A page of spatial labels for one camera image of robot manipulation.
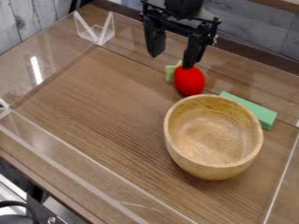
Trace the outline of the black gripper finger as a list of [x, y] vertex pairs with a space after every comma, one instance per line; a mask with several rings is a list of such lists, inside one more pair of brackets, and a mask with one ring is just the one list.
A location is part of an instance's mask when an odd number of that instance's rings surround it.
[[208, 40], [200, 34], [192, 34], [188, 37], [188, 45], [183, 54], [183, 63], [182, 67], [186, 70], [194, 68], [194, 65], [202, 60], [207, 48]]
[[158, 22], [150, 17], [144, 17], [144, 39], [147, 51], [150, 55], [155, 58], [164, 51], [166, 32], [159, 27]]

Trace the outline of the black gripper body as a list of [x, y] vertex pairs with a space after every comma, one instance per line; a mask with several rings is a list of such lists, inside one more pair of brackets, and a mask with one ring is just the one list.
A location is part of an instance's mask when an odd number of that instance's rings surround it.
[[142, 17], [152, 18], [164, 31], [183, 36], [200, 34], [212, 45], [220, 18], [204, 9], [204, 0], [140, 0]]

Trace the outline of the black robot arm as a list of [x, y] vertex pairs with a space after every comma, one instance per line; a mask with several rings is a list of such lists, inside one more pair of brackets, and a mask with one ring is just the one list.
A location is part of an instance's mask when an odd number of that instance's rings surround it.
[[147, 51], [155, 58], [166, 49], [167, 32], [188, 39], [182, 67], [192, 69], [202, 60], [207, 46], [218, 38], [220, 18], [204, 9], [204, 0], [140, 0]]

